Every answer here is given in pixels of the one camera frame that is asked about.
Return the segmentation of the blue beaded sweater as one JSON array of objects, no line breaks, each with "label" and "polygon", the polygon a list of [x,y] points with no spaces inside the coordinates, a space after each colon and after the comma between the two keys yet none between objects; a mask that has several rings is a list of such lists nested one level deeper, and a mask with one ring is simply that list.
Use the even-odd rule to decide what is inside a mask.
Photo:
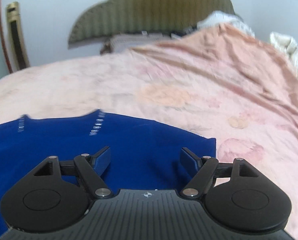
[{"label": "blue beaded sweater", "polygon": [[[61,161],[96,155],[95,171],[109,188],[182,189],[190,175],[180,164],[188,148],[199,157],[216,155],[216,140],[153,120],[106,113],[59,119],[27,115],[0,124],[0,200],[49,156]],[[0,213],[0,236],[7,227]]]}]

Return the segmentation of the pink bed sheet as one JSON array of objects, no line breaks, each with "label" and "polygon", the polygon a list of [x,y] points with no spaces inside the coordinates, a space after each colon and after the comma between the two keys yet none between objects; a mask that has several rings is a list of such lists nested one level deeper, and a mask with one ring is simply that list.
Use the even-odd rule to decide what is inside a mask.
[{"label": "pink bed sheet", "polygon": [[217,140],[217,157],[248,160],[292,201],[298,239],[298,129],[217,83],[132,49],[58,62],[0,80],[0,124],[23,114],[59,118],[94,109],[153,119]]}]

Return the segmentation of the peach blanket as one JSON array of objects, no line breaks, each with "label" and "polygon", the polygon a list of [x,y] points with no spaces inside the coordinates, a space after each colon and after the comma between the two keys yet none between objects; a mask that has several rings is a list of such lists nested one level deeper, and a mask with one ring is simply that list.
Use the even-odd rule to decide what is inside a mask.
[{"label": "peach blanket", "polygon": [[273,46],[230,24],[132,51],[206,77],[298,129],[298,77],[291,63]]}]

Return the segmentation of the gold tower air conditioner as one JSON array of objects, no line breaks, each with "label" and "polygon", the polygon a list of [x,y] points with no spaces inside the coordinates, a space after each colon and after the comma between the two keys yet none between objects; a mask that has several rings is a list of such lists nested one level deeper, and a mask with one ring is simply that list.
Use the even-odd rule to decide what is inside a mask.
[{"label": "gold tower air conditioner", "polygon": [[19,2],[15,1],[6,6],[6,19],[10,46],[16,68],[17,70],[26,69],[30,66],[30,64],[22,33]]}]

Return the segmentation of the cream crumpled blanket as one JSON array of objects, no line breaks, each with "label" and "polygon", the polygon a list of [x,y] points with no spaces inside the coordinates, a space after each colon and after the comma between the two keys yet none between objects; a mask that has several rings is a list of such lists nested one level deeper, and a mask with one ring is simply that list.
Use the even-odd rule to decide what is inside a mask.
[{"label": "cream crumpled blanket", "polygon": [[290,69],[298,77],[298,43],[296,40],[286,34],[271,32],[269,42],[289,59],[292,65]]}]

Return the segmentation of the brown striped pillow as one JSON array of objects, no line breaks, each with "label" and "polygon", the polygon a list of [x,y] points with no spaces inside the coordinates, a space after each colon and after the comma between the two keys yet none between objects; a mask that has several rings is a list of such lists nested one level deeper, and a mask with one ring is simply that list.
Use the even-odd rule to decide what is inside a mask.
[{"label": "brown striped pillow", "polygon": [[163,34],[119,34],[103,42],[100,54],[120,53],[128,48],[144,46],[146,44],[170,40],[170,35]]}]

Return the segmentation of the white quilt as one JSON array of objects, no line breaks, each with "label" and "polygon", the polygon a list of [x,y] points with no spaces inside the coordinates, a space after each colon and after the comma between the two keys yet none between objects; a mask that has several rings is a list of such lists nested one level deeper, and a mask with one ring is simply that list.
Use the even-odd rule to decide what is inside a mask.
[{"label": "white quilt", "polygon": [[243,33],[255,37],[254,31],[252,31],[251,27],[249,27],[241,17],[233,14],[226,14],[222,11],[213,11],[206,19],[197,22],[196,28],[197,30],[201,30],[214,27],[222,23],[231,24]]}]

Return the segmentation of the olive padded headboard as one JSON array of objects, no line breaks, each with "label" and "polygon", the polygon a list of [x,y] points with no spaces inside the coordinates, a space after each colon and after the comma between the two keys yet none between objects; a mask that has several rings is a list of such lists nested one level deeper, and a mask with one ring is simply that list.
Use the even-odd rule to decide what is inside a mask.
[{"label": "olive padded headboard", "polygon": [[106,0],[82,12],[67,44],[142,31],[181,32],[213,11],[235,14],[231,0]]}]

